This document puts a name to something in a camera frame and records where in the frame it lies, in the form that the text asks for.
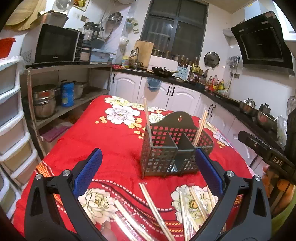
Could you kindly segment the person left hand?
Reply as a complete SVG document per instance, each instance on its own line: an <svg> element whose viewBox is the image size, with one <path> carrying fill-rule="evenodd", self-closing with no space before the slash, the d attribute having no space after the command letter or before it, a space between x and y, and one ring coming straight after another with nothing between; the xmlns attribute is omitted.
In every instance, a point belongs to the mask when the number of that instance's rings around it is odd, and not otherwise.
<svg viewBox="0 0 296 241"><path fill-rule="evenodd" d="M111 224L109 221L105 221L101 225L100 232L108 241L117 241L116 235L111 230Z"/></svg>

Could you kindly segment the person right hand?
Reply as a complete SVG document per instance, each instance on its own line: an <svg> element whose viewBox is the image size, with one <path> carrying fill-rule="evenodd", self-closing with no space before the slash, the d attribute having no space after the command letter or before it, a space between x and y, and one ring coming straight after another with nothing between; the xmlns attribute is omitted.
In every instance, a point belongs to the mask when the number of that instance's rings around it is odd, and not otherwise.
<svg viewBox="0 0 296 241"><path fill-rule="evenodd" d="M281 171L269 165L265 165L262 169L262 181L269 200L270 212L275 217L292 202L295 185L287 180Z"/></svg>

